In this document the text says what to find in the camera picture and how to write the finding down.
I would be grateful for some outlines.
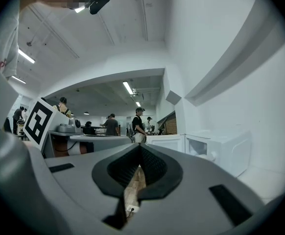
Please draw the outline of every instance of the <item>ceiling light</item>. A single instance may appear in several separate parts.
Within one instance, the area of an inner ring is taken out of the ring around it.
[[[75,9],[75,11],[78,13],[78,12],[81,12],[83,9],[85,9],[85,6],[82,6],[82,7],[78,8],[78,9]]]
[[[127,81],[123,82],[123,85],[124,85],[125,88],[127,89],[128,93],[130,93],[131,95],[134,94],[134,93],[132,92],[132,89],[129,87]]]
[[[26,84],[26,82],[24,82],[23,80],[20,80],[19,78],[15,77],[15,76],[12,76],[12,77],[13,77],[14,79],[16,79],[16,80],[22,82],[23,84]]]
[[[19,49],[19,54],[22,55],[24,58],[26,58],[29,62],[31,62],[32,64],[35,63],[35,60],[32,59],[31,57],[27,56],[24,52],[22,52],[20,49]]]

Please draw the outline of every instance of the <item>desk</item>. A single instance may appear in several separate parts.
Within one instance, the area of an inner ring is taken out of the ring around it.
[[[94,225],[88,228],[87,225],[92,220],[87,219],[88,216],[86,214],[90,213],[94,217],[94,224],[96,224],[98,220],[103,220],[107,216],[116,213],[117,206],[124,209],[124,206],[122,206],[124,204],[119,202],[119,199],[123,199],[123,195],[117,198],[100,191],[98,183],[94,181],[94,174],[98,175],[99,173],[93,169],[95,169],[95,166],[98,166],[97,163],[103,162],[104,159],[108,159],[111,156],[119,154],[123,157],[129,152],[133,152],[137,145],[130,144],[122,146],[122,149],[120,149],[121,147],[113,148],[83,156],[46,159],[45,161],[35,150],[29,150],[35,177],[42,193],[57,208],[64,218],[64,222],[69,227],[75,227],[75,230],[72,231],[73,233],[115,235],[170,234],[170,231],[177,230],[176,227],[178,227],[181,234],[192,234],[194,232],[200,234],[206,231],[206,234],[223,233],[233,229],[235,225],[231,222],[227,213],[220,207],[216,197],[209,191],[209,187],[218,185],[223,185],[228,189],[230,191],[229,196],[234,196],[239,201],[239,204],[241,203],[242,208],[246,207],[250,213],[256,213],[263,207],[263,203],[251,189],[215,164],[170,149],[143,144],[141,147],[144,149],[144,152],[150,152],[161,159],[169,157],[170,160],[176,161],[184,172],[181,182],[169,195],[162,199],[143,200],[139,212],[122,230],[108,231],[110,228],[108,225],[103,225],[102,231],[94,231]],[[141,151],[135,152],[137,153],[135,158],[139,160]],[[147,163],[148,158],[142,156],[144,165]],[[139,162],[135,160],[132,163],[135,165]],[[170,169],[169,163],[165,161],[163,163]],[[48,168],[63,164],[72,164],[74,167],[53,174],[49,172]],[[106,172],[107,168],[103,167],[102,171]],[[146,166],[144,173],[145,175],[148,173],[150,175],[153,173],[152,168]],[[107,179],[117,184],[112,177]],[[144,190],[150,189],[153,185],[149,185]],[[80,207],[82,207],[83,213],[78,211]],[[196,218],[185,218],[187,216],[195,216]]]
[[[24,135],[23,137],[23,141],[29,141],[29,138],[26,136],[26,134],[24,133],[24,131],[20,131],[20,135]]]
[[[131,139],[126,136],[86,136],[83,133],[62,133],[48,131],[42,152],[46,158],[55,157],[55,147],[53,143],[54,136],[64,137],[67,141],[72,142],[89,142],[94,144],[94,152],[114,148],[120,145],[132,143]]]
[[[24,135],[15,135],[16,137],[18,137],[20,140],[23,140]]]
[[[102,127],[102,126],[92,126],[95,130],[96,129],[106,129],[106,127]]]
[[[23,130],[24,125],[23,124],[17,124],[17,134],[20,135],[20,132]]]
[[[102,127],[102,126],[100,126],[100,127],[93,127],[94,129],[95,129],[95,133],[96,133],[96,135],[100,135],[100,136],[105,136],[105,132],[106,132],[106,130],[107,130],[107,127]]]

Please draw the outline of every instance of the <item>white ceiling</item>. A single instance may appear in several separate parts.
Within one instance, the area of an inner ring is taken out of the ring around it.
[[[67,107],[76,115],[85,111],[92,112],[95,108],[128,107],[137,108],[138,101],[143,108],[154,108],[161,87],[162,76],[148,76],[127,79],[131,88],[148,89],[147,92],[138,92],[136,97],[131,97],[123,85],[123,80],[89,85],[57,94],[47,99],[50,105],[59,103],[61,97],[67,98]]]
[[[110,0],[97,15],[91,15],[88,9],[76,13],[40,3],[29,6],[20,14],[19,47],[36,63],[19,57],[18,70],[41,81],[61,72],[66,62],[87,56],[92,49],[163,41],[166,0],[143,1],[146,24],[142,0]]]

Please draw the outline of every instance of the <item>black slot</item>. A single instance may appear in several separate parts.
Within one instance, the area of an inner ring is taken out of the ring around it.
[[[55,172],[59,172],[62,170],[67,170],[70,168],[73,168],[74,166],[72,164],[61,164],[61,165],[57,165],[57,166],[52,166],[49,167],[49,170],[51,171],[51,173],[55,173]]]
[[[248,209],[224,185],[213,186],[209,190],[235,226],[252,216]]]
[[[86,146],[87,153],[95,152],[94,143],[93,142],[81,142],[82,145]]]
[[[139,203],[142,200],[165,198],[182,181],[183,170],[179,163],[145,144],[133,144],[99,161],[92,170],[94,182],[103,194],[119,199],[118,209],[103,219],[103,222],[116,229],[121,229],[126,223],[124,190],[139,164],[147,185],[138,193]]]

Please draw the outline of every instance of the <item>laboratory room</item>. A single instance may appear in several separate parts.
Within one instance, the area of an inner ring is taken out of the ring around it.
[[[278,2],[1,3],[0,232],[285,230]]]

